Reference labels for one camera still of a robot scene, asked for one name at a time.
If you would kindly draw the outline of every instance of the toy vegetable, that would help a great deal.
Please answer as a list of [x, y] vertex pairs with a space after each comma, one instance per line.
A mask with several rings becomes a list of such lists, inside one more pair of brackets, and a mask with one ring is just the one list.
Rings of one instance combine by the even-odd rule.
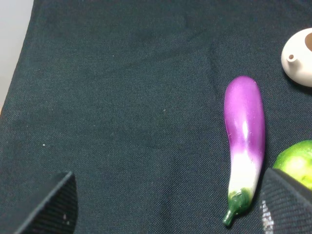
[[228, 211], [223, 223], [248, 209], [265, 149], [265, 120], [260, 90], [250, 77], [237, 77], [226, 89], [224, 120], [230, 143], [231, 176]]
[[282, 170], [312, 190], [312, 140], [299, 142], [281, 152], [273, 168]]

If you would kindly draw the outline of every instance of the green fruit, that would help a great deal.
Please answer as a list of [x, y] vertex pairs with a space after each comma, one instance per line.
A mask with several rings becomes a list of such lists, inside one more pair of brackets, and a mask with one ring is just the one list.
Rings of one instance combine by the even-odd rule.
[[281, 152], [273, 168], [284, 171], [312, 190], [312, 140], [299, 142]]

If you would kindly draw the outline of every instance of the purple eggplant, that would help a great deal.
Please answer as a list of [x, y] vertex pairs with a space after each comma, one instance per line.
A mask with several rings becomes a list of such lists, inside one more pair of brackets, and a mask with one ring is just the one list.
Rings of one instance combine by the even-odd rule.
[[265, 150], [265, 118], [260, 90], [250, 77], [237, 77], [226, 89], [224, 120], [230, 143], [231, 175], [227, 226], [254, 197]]

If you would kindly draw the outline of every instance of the ceramic teapot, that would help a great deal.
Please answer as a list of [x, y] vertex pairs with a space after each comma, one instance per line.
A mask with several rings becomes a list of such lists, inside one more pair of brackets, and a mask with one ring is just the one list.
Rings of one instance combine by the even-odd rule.
[[297, 32], [286, 42], [281, 60], [293, 81], [312, 87], [312, 28]]

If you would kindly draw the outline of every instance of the dark green cloth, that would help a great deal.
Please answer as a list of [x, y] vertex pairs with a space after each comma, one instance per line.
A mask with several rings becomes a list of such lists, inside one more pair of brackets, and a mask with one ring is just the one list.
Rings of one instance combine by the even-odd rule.
[[73, 171], [77, 234], [262, 233], [258, 191], [222, 224], [224, 92], [239, 75], [258, 83], [263, 169], [310, 139], [311, 91], [280, 55], [311, 22], [300, 0], [35, 0], [0, 117], [0, 215]]

